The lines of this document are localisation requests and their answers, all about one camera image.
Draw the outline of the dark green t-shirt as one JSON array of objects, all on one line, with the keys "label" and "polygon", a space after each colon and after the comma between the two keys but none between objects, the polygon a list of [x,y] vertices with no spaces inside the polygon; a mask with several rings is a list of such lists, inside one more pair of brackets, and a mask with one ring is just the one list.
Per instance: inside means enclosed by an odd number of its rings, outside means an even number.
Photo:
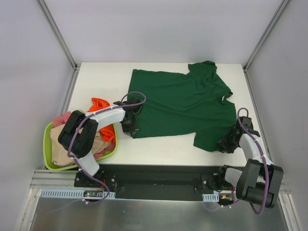
[{"label": "dark green t-shirt", "polygon": [[212,61],[188,65],[189,72],[172,73],[134,69],[129,92],[146,96],[136,117],[135,139],[195,133],[195,147],[220,151],[218,142],[236,123],[232,90],[217,74]]}]

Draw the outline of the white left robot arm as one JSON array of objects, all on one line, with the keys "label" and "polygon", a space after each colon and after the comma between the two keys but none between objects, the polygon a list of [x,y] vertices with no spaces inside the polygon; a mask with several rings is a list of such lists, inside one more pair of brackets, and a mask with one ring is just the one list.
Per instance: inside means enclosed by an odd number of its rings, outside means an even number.
[{"label": "white left robot arm", "polygon": [[119,122],[123,133],[133,136],[139,130],[136,116],[143,109],[143,104],[144,101],[132,97],[128,101],[117,101],[94,112],[82,113],[75,110],[71,113],[58,137],[58,142],[86,174],[85,182],[89,186],[97,187],[102,181],[102,176],[98,173],[99,164],[91,151],[96,133],[108,125]]}]

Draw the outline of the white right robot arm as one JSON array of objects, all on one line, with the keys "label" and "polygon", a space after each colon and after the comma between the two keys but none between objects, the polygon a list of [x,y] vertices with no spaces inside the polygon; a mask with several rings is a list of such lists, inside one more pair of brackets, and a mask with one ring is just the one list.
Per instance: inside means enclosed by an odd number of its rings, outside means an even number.
[{"label": "white right robot arm", "polygon": [[235,189],[236,198],[260,209],[273,208],[283,178],[283,169],[265,155],[260,144],[260,134],[254,130],[252,119],[238,118],[235,125],[219,142],[219,151],[231,154],[241,148],[247,163],[243,169],[224,165],[217,177],[217,186],[227,190]]}]

